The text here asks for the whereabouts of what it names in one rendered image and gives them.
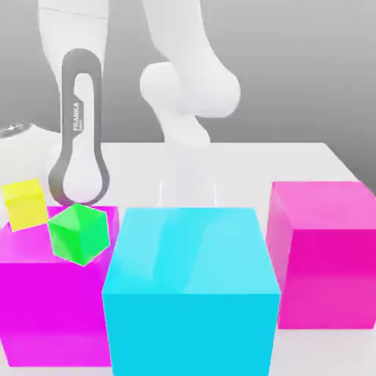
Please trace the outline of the large magenta box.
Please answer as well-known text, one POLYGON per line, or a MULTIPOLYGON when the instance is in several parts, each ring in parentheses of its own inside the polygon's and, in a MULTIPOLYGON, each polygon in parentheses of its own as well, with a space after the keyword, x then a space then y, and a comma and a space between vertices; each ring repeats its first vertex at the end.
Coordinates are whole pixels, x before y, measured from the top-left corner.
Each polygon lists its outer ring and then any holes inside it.
POLYGON ((46 225, 0 229, 0 342, 10 366, 106 367, 102 289, 119 232, 103 206, 109 247, 83 267, 52 253, 46 225))

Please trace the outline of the large cyan box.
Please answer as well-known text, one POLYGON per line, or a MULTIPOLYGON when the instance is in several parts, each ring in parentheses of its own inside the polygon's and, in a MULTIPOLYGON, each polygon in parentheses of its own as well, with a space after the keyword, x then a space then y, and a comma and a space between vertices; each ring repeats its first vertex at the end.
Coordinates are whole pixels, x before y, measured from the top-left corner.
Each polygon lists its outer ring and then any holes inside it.
POLYGON ((128 208, 102 291, 113 376, 269 376, 280 289, 252 208, 128 208))

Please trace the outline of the large pink box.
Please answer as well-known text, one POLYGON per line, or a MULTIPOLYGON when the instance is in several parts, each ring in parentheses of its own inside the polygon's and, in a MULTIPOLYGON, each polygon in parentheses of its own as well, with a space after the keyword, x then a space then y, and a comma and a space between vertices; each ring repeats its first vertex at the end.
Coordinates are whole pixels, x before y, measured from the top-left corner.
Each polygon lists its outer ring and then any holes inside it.
POLYGON ((360 181, 275 181, 267 248, 286 330, 376 324, 376 196, 360 181))

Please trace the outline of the small green cube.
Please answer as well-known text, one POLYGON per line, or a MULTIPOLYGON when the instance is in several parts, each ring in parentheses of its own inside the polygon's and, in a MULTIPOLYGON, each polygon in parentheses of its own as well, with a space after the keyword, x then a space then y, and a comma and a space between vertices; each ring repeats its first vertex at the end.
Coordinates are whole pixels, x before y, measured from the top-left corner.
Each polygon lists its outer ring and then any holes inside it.
POLYGON ((88 265, 110 246, 105 211, 78 203, 48 220, 53 254, 61 259, 88 265))

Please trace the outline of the small yellow cube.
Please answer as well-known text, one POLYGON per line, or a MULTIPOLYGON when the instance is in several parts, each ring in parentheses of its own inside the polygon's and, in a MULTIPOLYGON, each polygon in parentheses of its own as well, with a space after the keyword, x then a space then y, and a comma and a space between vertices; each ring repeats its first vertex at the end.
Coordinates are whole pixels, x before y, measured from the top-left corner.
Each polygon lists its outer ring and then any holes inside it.
POLYGON ((46 200, 38 179, 4 184, 1 191, 13 232, 48 222, 46 200))

